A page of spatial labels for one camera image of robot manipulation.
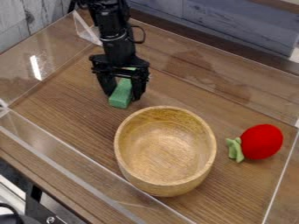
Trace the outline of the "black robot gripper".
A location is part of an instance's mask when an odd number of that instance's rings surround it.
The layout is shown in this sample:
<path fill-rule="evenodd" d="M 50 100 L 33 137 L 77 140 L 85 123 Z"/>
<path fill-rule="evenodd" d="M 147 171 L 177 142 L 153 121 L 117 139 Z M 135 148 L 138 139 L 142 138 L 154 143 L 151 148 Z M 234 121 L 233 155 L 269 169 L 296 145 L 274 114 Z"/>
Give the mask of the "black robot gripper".
<path fill-rule="evenodd" d="M 150 76 L 150 63 L 134 56 L 126 63 L 113 63 L 105 54 L 91 55 L 91 71 L 98 75 L 98 82 L 105 94 L 111 96 L 117 87 L 117 77 L 131 79 L 134 100 L 139 101 L 146 92 L 146 85 Z"/>

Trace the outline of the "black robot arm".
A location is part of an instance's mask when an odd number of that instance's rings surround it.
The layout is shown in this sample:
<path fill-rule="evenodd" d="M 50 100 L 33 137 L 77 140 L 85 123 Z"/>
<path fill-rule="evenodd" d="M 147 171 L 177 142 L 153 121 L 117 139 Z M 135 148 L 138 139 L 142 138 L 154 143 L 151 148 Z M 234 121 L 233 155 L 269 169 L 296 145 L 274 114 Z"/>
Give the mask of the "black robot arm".
<path fill-rule="evenodd" d="M 107 96 L 118 88 L 119 78 L 131 81 L 130 98 L 138 101 L 146 92 L 150 77 L 150 63 L 137 56 L 137 41 L 134 29 L 143 28 L 130 24 L 130 6 L 127 0 L 82 0 L 91 15 L 94 25 L 99 30 L 99 40 L 105 53 L 89 57 L 93 63 L 93 73 Z"/>

